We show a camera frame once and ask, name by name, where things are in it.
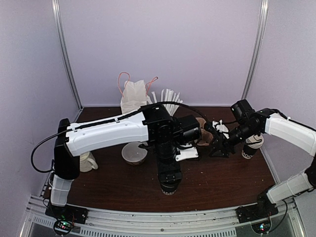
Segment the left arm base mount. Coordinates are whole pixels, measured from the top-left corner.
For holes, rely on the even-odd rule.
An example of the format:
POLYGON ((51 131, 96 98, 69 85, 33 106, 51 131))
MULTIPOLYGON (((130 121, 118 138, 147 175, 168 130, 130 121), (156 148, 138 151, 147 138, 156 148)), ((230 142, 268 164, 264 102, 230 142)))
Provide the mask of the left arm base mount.
POLYGON ((45 214, 55 219, 54 232, 64 236, 74 229, 75 224, 86 223, 88 209, 71 205, 55 206, 49 203, 46 206, 45 214))

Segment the stack of paper cups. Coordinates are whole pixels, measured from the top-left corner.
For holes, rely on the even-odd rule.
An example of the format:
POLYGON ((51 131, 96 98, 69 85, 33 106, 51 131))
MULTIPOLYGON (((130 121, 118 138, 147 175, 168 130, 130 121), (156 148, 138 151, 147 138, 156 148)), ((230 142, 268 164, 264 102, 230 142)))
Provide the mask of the stack of paper cups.
POLYGON ((263 145, 264 138, 262 135, 253 135, 246 139, 241 155, 245 159, 251 159, 257 150, 263 145))

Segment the black paper coffee cup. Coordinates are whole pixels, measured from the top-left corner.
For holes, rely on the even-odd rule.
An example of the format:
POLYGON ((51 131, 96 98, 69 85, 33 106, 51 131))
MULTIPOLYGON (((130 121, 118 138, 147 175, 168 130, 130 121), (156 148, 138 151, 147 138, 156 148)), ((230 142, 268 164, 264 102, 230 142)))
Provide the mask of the black paper coffee cup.
POLYGON ((170 195, 173 195, 176 193, 177 188, 175 188, 175 187, 172 187, 172 188, 171 187, 161 187, 161 191, 163 194, 170 196, 170 195))

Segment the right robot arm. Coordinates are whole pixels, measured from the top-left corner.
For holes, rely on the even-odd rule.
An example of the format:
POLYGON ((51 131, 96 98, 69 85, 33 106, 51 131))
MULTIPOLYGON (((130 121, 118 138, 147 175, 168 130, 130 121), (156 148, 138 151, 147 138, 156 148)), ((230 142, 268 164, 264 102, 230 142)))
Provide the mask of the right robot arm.
MULTIPOLYGON (((238 127, 229 132, 220 132, 216 126, 208 123, 204 126, 213 135, 209 145, 210 157, 227 158, 235 152, 235 145, 261 133, 281 138, 306 151, 310 156, 316 156, 315 129, 290 119, 277 109, 264 108, 255 111, 245 99, 237 101, 230 109, 238 127)), ((253 214, 263 218, 277 202, 315 188, 316 162, 312 161, 312 164, 299 174, 262 192, 258 196, 258 203, 253 207, 253 214)))

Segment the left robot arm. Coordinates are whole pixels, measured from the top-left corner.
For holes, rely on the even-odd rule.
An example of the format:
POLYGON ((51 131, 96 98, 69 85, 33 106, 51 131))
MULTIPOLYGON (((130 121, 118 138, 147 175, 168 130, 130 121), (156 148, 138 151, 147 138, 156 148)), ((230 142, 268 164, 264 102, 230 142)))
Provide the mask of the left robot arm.
POLYGON ((161 190, 172 195, 182 180, 177 158, 197 157, 197 150, 189 144, 200 138, 200 125, 194 116, 175 118, 161 103, 91 122, 70 123, 67 118, 63 119, 54 146, 51 210, 60 219, 71 215, 67 197, 72 182, 79 177, 82 154, 131 142, 145 142, 154 147, 161 190))

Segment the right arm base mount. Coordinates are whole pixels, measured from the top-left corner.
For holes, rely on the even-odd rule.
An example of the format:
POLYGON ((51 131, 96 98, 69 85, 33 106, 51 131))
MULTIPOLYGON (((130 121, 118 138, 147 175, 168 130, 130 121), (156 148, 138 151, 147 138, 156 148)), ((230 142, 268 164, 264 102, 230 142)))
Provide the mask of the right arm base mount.
POLYGON ((267 192, 263 191, 257 196, 256 204, 236 209, 239 223, 252 222, 252 230, 256 234, 268 234, 273 229, 271 217, 278 214, 278 208, 270 202, 267 192))

